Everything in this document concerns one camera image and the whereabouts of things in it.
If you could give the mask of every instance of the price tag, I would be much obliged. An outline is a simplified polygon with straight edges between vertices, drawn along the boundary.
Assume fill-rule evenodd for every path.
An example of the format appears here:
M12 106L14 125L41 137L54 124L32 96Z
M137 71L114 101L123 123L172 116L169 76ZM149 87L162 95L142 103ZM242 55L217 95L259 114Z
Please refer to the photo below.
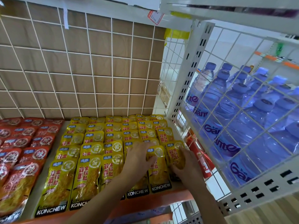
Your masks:
M164 13L159 13L156 11L150 11L147 15L147 17L154 22L155 25L158 25L161 19L163 18Z

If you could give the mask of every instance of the person's left hand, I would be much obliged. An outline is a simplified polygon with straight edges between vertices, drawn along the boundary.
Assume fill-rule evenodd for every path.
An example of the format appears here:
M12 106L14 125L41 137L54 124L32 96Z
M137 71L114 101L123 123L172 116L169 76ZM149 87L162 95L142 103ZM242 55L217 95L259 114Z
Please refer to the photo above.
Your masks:
M136 142L131 149L128 149L120 176L124 178L129 188L132 188L157 161L156 156L146 161L147 149L154 145L152 142Z

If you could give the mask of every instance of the hand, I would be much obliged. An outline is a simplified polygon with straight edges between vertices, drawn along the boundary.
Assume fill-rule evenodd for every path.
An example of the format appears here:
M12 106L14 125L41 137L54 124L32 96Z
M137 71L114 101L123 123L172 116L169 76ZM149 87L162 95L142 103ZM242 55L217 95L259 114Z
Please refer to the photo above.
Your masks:
M127 151L127 157L120 175L131 189L147 172L151 165L157 161L153 156L146 161L147 149L155 144L152 142L136 142Z
M191 194L197 192L200 188L206 188L202 171L194 153L181 146L179 149L185 157L185 167L180 170L175 165L171 164L170 167L173 172L181 179L182 183Z

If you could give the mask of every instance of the person's right hand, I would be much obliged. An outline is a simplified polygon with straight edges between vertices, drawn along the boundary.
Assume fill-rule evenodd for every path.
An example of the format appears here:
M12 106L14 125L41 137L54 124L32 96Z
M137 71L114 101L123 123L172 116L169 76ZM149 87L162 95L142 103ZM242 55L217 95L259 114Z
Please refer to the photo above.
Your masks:
M185 167L180 170L171 164L170 167L173 172L181 179L184 186L191 193L197 192L202 187L206 188L202 171L194 153L184 147L180 147L179 149L185 157Z

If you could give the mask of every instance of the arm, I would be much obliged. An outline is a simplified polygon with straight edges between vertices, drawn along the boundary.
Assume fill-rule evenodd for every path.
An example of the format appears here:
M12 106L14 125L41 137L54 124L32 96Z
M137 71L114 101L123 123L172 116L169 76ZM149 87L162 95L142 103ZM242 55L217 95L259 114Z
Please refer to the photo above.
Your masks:
M147 149L152 143L134 144L128 150L122 172L115 177L98 195L72 215L67 224L99 223L103 224L122 196L130 190L157 160L152 157L146 161Z
M214 196L206 187L200 166L194 153L185 148L180 149L185 156L185 167L180 170L175 165L171 165L171 168L192 194L204 224L226 224Z

